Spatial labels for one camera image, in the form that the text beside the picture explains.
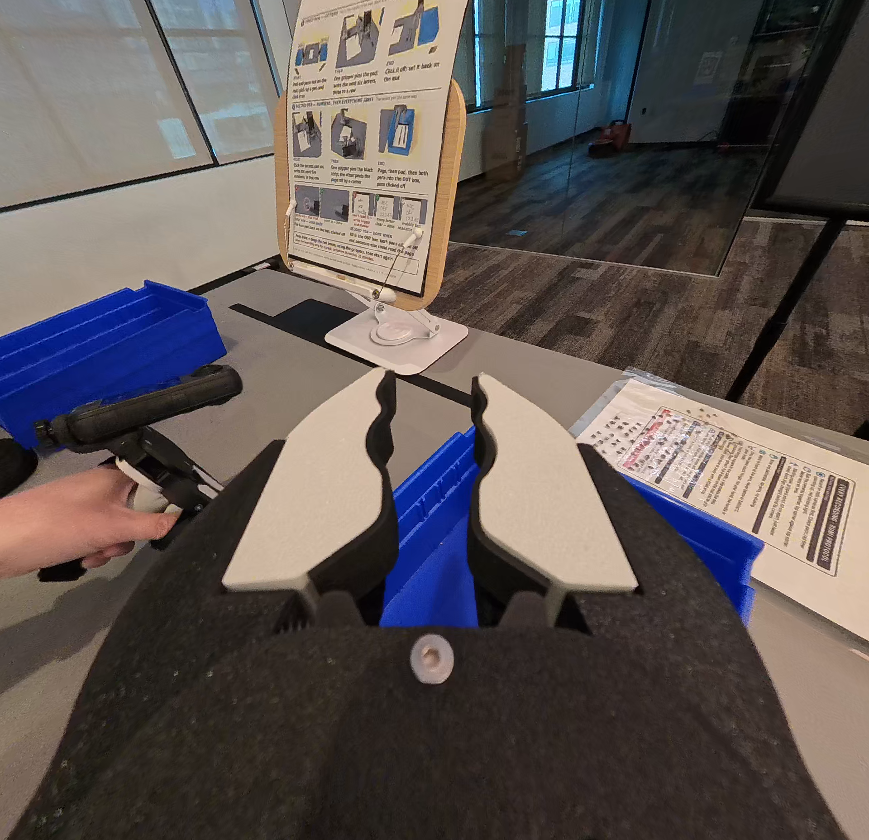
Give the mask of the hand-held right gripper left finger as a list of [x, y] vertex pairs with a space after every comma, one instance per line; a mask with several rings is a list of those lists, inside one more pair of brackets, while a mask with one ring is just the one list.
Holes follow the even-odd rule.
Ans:
[[369, 595], [399, 552], [387, 464], [396, 375], [375, 368], [298, 423], [224, 571], [230, 592]]

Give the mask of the printed instruction sheet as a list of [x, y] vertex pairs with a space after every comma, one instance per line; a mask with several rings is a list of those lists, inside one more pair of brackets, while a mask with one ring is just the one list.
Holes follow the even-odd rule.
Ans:
[[468, 0], [301, 0], [288, 65], [285, 256], [422, 298], [449, 218]]

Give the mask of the red floor machine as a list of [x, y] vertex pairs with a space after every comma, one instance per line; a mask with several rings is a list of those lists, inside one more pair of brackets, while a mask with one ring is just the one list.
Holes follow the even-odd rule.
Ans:
[[600, 136], [589, 143], [587, 154], [590, 158], [612, 158], [625, 150], [631, 139], [632, 126], [623, 119], [617, 119], [602, 129]]

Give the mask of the instruction sheet on wooden stand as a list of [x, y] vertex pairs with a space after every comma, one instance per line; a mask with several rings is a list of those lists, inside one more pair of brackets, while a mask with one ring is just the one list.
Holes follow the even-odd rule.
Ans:
[[[431, 241], [424, 290], [420, 296], [397, 292], [396, 299], [392, 302], [396, 309], [406, 312], [426, 310], [438, 295], [443, 280], [449, 247], [449, 230], [454, 212], [467, 127], [465, 101], [462, 90], [456, 80], [452, 80], [450, 83], [445, 117], [439, 174], [431, 219]], [[289, 255], [289, 219], [287, 217], [287, 210], [291, 200], [289, 156], [287, 96], [283, 95], [277, 103], [274, 137], [277, 237], [280, 252], [279, 271], [296, 274], [319, 283], [325, 283], [327, 286], [342, 291], [352, 290], [354, 287], [357, 287], [363, 290], [362, 295], [364, 297], [370, 298], [371, 291], [382, 290], [383, 286], [374, 285], [362, 279], [348, 277], [331, 269], [312, 266], [304, 261], [293, 259]]]

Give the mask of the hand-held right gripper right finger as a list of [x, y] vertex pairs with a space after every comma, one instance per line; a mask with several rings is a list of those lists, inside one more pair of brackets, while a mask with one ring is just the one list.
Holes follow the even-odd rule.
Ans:
[[639, 581], [568, 430], [486, 373], [472, 380], [472, 420], [476, 583], [493, 597], [633, 592]]

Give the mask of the printed sheet in plastic sleeve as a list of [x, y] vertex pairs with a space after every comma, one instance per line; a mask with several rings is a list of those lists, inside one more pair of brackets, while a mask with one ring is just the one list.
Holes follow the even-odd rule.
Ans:
[[637, 484], [761, 542], [753, 577], [868, 639], [868, 466], [627, 371], [570, 428]]

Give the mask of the blue plastic bin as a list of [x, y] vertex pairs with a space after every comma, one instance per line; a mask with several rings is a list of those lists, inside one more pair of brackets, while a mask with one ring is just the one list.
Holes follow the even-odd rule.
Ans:
[[1, 425], [26, 449], [35, 422], [131, 396], [227, 353], [205, 297], [146, 281], [1, 338]]
[[[395, 491], [399, 555], [386, 579], [382, 628], [478, 625], [467, 561], [474, 428], [455, 433]], [[751, 576], [764, 542], [632, 477], [627, 481], [687, 542], [748, 624]]]

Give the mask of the person's left hand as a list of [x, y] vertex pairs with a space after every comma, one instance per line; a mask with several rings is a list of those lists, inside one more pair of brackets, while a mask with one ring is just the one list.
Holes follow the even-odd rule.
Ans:
[[178, 514], [128, 506], [136, 484], [100, 466], [1, 501], [1, 578], [25, 576], [77, 559], [85, 569], [165, 537]]

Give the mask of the glass window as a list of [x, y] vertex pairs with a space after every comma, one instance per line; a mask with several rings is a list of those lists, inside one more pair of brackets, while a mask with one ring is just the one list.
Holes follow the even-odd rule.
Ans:
[[592, 84], [582, 66], [593, 0], [468, 0], [454, 76], [471, 112]]
[[258, 0], [1, 0], [1, 204], [261, 158], [277, 70]]

